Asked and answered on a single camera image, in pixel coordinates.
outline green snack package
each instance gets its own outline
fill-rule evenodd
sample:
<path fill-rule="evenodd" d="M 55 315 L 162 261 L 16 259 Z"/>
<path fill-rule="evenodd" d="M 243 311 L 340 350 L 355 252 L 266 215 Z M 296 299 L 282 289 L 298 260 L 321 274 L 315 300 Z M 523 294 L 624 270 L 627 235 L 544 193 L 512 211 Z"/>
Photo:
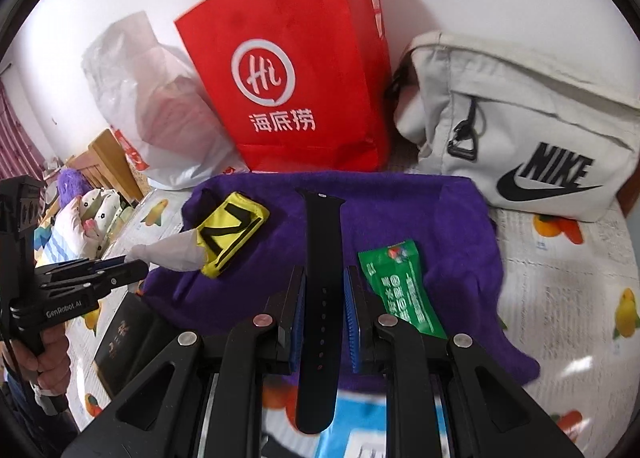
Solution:
<path fill-rule="evenodd" d="M 422 285 L 420 256 L 413 240 L 358 253 L 358 258 L 388 313 L 411 323 L 421 333 L 447 338 Z"/>

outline pink curtain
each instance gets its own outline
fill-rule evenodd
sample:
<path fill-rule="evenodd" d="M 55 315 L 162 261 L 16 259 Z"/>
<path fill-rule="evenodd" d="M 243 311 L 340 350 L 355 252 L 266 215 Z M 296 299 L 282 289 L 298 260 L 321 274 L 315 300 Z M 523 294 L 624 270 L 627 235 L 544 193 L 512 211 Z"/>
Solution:
<path fill-rule="evenodd" d="M 31 175 L 42 180 L 44 158 L 18 121 L 0 81 L 0 179 Z"/>

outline silver screw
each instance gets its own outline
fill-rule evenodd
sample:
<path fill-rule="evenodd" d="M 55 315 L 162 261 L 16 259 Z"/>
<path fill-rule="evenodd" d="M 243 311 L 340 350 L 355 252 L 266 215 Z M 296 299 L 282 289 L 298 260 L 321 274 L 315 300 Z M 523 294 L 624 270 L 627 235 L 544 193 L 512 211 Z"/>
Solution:
<path fill-rule="evenodd" d="M 474 340 L 466 333 L 459 333 L 453 337 L 453 344 L 458 348 L 469 348 L 473 343 Z"/>
<path fill-rule="evenodd" d="M 178 335 L 178 344 L 180 346 L 191 346 L 198 340 L 198 336 L 193 332 L 182 332 Z"/>
<path fill-rule="evenodd" d="M 257 327 L 264 328 L 266 326 L 271 326 L 271 323 L 273 323 L 273 317 L 268 313 L 259 313 L 254 317 L 254 324 Z"/>
<path fill-rule="evenodd" d="M 398 317 L 389 313 L 383 313 L 378 317 L 378 322 L 382 324 L 382 326 L 392 327 L 398 324 Z"/>

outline purple cloth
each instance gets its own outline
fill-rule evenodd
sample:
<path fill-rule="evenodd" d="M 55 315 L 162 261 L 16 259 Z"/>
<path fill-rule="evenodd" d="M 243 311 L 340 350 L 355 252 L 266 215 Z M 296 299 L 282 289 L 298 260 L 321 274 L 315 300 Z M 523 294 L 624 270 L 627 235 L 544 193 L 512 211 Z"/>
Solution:
<path fill-rule="evenodd" d="M 60 209 L 64 209 L 76 196 L 84 196 L 93 189 L 84 175 L 76 169 L 63 169 L 58 176 Z"/>
<path fill-rule="evenodd" d="M 262 311 L 285 290 L 293 265 L 304 265 L 305 204 L 301 187 L 345 200 L 340 210 L 344 264 L 358 252 L 412 239 L 423 283 L 445 331 L 467 333 L 511 375 L 526 384 L 539 364 L 514 348 L 497 320 L 502 262 L 488 208 L 468 178 L 402 173 L 290 173 L 220 175 L 198 186 L 182 208 L 185 229 L 197 227 L 232 192 L 265 206 L 267 222 L 219 278 L 157 269 L 144 297 L 183 329 L 202 335 L 228 331 Z M 341 387 L 369 390 L 376 382 L 350 375 L 342 359 Z"/>

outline finger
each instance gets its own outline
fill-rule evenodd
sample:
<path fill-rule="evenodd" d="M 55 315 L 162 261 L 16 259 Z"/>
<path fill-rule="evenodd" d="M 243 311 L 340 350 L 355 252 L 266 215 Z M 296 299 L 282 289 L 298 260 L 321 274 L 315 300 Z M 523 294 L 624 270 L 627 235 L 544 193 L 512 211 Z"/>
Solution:
<path fill-rule="evenodd" d="M 65 378 L 66 372 L 69 371 L 70 367 L 71 359 L 68 355 L 66 355 L 65 359 L 63 359 L 63 361 L 60 362 L 58 366 L 48 372 L 41 373 L 38 376 L 38 385 L 43 390 L 50 390 L 51 388 L 55 387 L 55 385 L 57 385 L 60 380 Z"/>
<path fill-rule="evenodd" d="M 51 393 L 58 396 L 59 394 L 65 394 L 66 390 L 69 387 L 69 383 L 71 382 L 71 370 L 67 370 L 65 376 L 60 380 L 58 384 L 56 384 L 53 388 L 49 388 Z"/>
<path fill-rule="evenodd" d="M 38 369 L 38 360 L 27 346 L 18 340 L 11 341 L 11 346 L 14 348 L 15 359 L 18 361 L 18 365 L 30 372 Z"/>
<path fill-rule="evenodd" d="M 48 372 L 56 368 L 66 357 L 69 339 L 66 337 L 46 346 L 44 353 L 38 356 L 38 371 Z"/>
<path fill-rule="evenodd" d="M 42 344 L 45 346 L 59 341 L 65 336 L 65 325 L 57 324 L 52 326 L 51 328 L 47 328 L 43 330 L 40 334 L 40 338 L 42 339 Z"/>

